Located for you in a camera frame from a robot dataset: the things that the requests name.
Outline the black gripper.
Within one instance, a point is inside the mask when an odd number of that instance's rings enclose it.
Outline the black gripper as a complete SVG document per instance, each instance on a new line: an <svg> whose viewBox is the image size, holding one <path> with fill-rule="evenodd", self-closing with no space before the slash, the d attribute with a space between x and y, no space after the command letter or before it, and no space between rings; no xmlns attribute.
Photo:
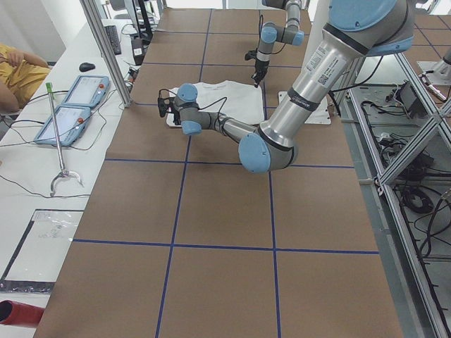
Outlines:
<svg viewBox="0 0 451 338"><path fill-rule="evenodd" d="M260 82L265 78L268 72L268 67L269 67L268 61L261 61L258 58L255 59L254 74L251 76L251 78L254 81L255 87L258 87L260 85Z"/></svg>
<svg viewBox="0 0 451 338"><path fill-rule="evenodd" d="M168 126L181 126L179 111L174 107L173 97L167 98L166 124Z"/></svg>

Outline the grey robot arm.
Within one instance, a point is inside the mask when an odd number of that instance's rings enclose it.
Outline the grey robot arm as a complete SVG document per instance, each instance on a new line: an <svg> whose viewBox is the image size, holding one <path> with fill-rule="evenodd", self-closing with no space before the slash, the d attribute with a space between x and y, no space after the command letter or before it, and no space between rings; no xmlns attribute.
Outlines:
<svg viewBox="0 0 451 338"><path fill-rule="evenodd" d="M408 50L414 38L415 1L331 1L322 40L272 116L254 127L197 103L197 88L182 84L158 98L159 114L174 116L186 135L215 130L238 144L252 173L288 167L297 157L295 136L356 58Z"/></svg>
<svg viewBox="0 0 451 338"><path fill-rule="evenodd" d="M276 42L299 46L304 40L304 32L299 29L302 10L302 2L299 0L263 0L264 6L286 11L286 24L284 27L277 26L275 23L262 23L263 16L259 19L259 43L255 50L250 50L245 54L245 60L251 59L254 62L254 74L251 78L254 86L258 87L265 78L273 47Z"/></svg>

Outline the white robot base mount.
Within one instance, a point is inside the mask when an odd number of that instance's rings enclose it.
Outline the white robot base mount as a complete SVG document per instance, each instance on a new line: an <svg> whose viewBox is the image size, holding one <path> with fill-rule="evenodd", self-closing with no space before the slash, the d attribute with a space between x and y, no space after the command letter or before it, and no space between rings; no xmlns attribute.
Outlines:
<svg viewBox="0 0 451 338"><path fill-rule="evenodd" d="M312 21L311 32L309 35L307 49L304 54L301 73L297 76L288 93L274 111L269 122L273 125L286 125L293 123L296 127L302 126L305 121L309 121L309 116L316 113L321 102L327 102L325 95L328 89L319 84L314 84L312 76L315 70L319 70L319 63L326 59L327 52L319 52L318 63L314 62L313 70L308 70L311 57L315 50L323 41L322 29L328 22L330 1L317 1L314 19Z"/></svg>

